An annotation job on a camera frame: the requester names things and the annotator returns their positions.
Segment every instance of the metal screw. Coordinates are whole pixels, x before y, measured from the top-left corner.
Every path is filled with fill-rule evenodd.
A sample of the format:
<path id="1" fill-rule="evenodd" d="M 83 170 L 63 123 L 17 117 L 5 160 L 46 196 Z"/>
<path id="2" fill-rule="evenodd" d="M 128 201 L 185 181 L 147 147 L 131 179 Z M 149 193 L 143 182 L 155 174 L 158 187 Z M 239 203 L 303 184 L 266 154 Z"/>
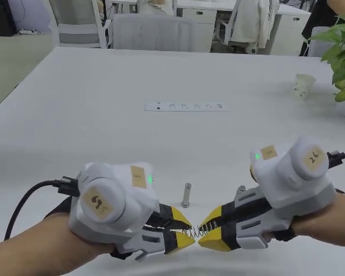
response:
<path id="1" fill-rule="evenodd" d="M 239 194 L 242 194 L 246 191 L 246 187 L 244 185 L 240 185 L 237 190 L 236 190 L 236 194 L 234 196 L 234 199 L 239 195 Z"/>
<path id="2" fill-rule="evenodd" d="M 191 189 L 191 184 L 190 183 L 186 183 L 185 184 L 185 188 L 184 188 L 183 201 L 182 201 L 182 207 L 183 208 L 188 208 L 189 207 L 190 189 Z"/>

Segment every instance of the label sticker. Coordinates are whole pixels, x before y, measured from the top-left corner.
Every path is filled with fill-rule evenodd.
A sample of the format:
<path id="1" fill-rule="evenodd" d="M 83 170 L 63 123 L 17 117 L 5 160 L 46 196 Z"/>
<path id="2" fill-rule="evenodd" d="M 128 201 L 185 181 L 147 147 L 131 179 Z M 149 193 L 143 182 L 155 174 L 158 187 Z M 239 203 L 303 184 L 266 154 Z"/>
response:
<path id="1" fill-rule="evenodd" d="M 268 147 L 262 148 L 261 153 L 263 156 L 263 160 L 271 159 L 273 157 L 277 157 L 276 149 L 273 145 L 269 145 Z"/>
<path id="2" fill-rule="evenodd" d="M 139 188 L 147 188 L 147 183 L 145 182 L 144 169 L 141 167 L 131 166 L 132 172 L 132 185 Z"/>
<path id="3" fill-rule="evenodd" d="M 311 171 L 315 171 L 318 169 L 326 157 L 324 151 L 318 147 L 317 145 L 314 146 L 308 153 L 305 155 L 303 162 Z"/>
<path id="4" fill-rule="evenodd" d="M 101 220 L 114 210 L 95 187 L 92 187 L 83 195 L 83 200 Z"/>

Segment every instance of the cabinet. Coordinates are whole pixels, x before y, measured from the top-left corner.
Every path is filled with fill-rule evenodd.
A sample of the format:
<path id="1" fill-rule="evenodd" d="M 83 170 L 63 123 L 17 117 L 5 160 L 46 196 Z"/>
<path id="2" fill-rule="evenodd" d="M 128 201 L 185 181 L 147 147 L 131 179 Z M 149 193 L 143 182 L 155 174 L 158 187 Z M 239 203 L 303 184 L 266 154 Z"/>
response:
<path id="1" fill-rule="evenodd" d="M 210 52 L 216 13 L 215 10 L 182 9 L 182 17 L 195 22 L 194 49 L 196 52 Z"/>
<path id="2" fill-rule="evenodd" d="M 265 49 L 260 49 L 262 55 L 298 56 L 304 38 L 301 32 L 308 21 L 309 14 L 276 15 L 271 36 Z"/>

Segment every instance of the person's arm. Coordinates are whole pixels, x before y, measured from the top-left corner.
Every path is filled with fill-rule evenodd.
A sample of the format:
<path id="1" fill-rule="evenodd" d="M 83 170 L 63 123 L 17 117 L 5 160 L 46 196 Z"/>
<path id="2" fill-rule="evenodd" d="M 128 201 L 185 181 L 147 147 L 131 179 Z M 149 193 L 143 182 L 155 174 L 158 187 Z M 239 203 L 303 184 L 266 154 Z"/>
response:
<path id="1" fill-rule="evenodd" d="M 55 214 L 0 243 L 0 276 L 58 276 L 114 250 L 88 243 L 68 229 L 68 215 Z"/>
<path id="2" fill-rule="evenodd" d="M 345 246 L 345 195 L 337 194 L 330 206 L 294 220 L 292 228 L 296 235 Z"/>
<path id="3" fill-rule="evenodd" d="M 327 5 L 339 16 L 345 16 L 345 0 L 327 0 Z"/>

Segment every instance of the white wall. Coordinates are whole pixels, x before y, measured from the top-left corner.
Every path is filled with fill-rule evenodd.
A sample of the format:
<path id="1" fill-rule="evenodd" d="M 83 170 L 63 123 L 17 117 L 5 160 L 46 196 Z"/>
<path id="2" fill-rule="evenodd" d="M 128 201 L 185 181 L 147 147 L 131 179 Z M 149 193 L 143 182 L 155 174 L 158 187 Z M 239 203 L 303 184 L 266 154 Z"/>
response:
<path id="1" fill-rule="evenodd" d="M 42 0 L 22 0 L 25 14 L 21 0 L 8 1 L 18 30 L 34 29 L 40 32 L 50 32 L 48 28 L 50 19 Z"/>

